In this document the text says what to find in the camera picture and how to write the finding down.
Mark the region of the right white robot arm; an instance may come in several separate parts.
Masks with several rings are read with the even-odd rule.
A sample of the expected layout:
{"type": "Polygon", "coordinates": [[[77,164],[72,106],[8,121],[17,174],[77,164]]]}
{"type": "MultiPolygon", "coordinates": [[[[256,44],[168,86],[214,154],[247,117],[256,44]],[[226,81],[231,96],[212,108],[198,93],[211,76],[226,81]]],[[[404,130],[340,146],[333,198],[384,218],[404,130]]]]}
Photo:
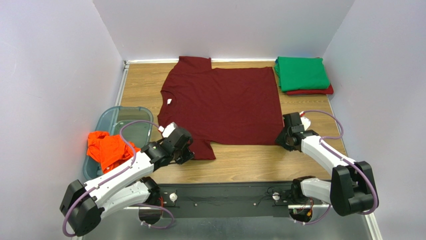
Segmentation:
{"type": "Polygon", "coordinates": [[[379,206],[379,197],[371,165],[355,161],[326,143],[327,137],[309,129],[305,112],[284,114],[283,129],[275,142],[288,151],[301,152],[323,167],[331,180],[314,176],[293,180],[291,198],[295,202],[313,198],[329,204],[344,217],[352,214],[369,215],[379,206]]]}

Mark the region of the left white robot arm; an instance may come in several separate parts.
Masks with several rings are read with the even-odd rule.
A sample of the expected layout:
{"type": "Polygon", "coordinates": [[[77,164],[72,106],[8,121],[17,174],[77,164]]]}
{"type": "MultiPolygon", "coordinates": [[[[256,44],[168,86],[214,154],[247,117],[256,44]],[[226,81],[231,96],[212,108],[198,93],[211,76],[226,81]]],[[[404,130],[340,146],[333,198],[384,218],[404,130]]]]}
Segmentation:
{"type": "Polygon", "coordinates": [[[110,214],[133,205],[163,210],[160,188],[150,177],[171,162],[182,165],[194,158],[189,149],[192,135],[174,122],[160,127],[162,138],[141,150],[108,173],[82,183],[71,182],[59,210],[64,216],[62,232],[81,237],[94,230],[110,214]]]}

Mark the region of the maroon t shirt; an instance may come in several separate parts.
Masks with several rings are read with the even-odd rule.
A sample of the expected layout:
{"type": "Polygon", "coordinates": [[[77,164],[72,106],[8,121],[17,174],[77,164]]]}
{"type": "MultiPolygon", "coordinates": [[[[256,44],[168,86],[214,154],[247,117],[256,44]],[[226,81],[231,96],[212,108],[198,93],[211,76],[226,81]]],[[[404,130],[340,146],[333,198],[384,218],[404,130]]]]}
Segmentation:
{"type": "Polygon", "coordinates": [[[161,126],[189,131],[197,160],[214,160],[211,144],[272,146],[283,129],[271,67],[214,68],[210,58],[180,56],[161,88],[161,126]]]}

